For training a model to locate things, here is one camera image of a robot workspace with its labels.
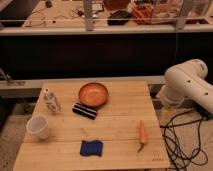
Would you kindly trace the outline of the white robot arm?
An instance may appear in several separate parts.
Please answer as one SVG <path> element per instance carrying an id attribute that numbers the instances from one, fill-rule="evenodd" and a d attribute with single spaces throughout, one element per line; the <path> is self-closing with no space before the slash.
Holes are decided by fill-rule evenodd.
<path id="1" fill-rule="evenodd" d="M 166 108 L 177 108 L 188 97 L 213 114 L 213 85 L 205 80 L 207 74 L 208 67 L 200 59 L 174 65 L 166 70 L 157 98 Z"/>

